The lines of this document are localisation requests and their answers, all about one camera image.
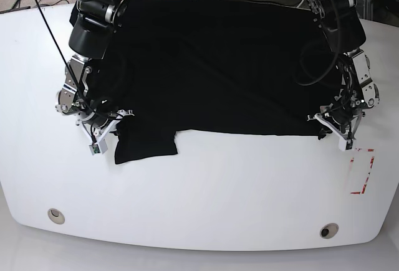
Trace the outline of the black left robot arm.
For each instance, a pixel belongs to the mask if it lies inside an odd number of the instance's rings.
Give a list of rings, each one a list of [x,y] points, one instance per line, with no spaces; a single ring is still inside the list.
[[[330,105],[322,106],[310,120],[317,120],[339,138],[339,148],[355,147],[355,134],[365,111],[380,101],[377,85],[370,75],[370,60],[361,46],[365,31],[356,12],[357,0],[306,0],[314,21],[324,33],[333,53],[332,62],[307,85],[321,83],[336,68],[342,73],[340,93]]]

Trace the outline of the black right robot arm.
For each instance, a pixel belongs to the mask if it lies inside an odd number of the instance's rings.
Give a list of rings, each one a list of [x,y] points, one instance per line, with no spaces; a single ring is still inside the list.
[[[77,124],[88,134],[91,148],[99,145],[96,128],[116,123],[118,113],[97,111],[97,102],[89,97],[87,77],[93,72],[91,60],[102,60],[128,0],[76,0],[72,15],[69,47],[75,52],[65,66],[65,82],[57,94],[56,110],[77,116]]]

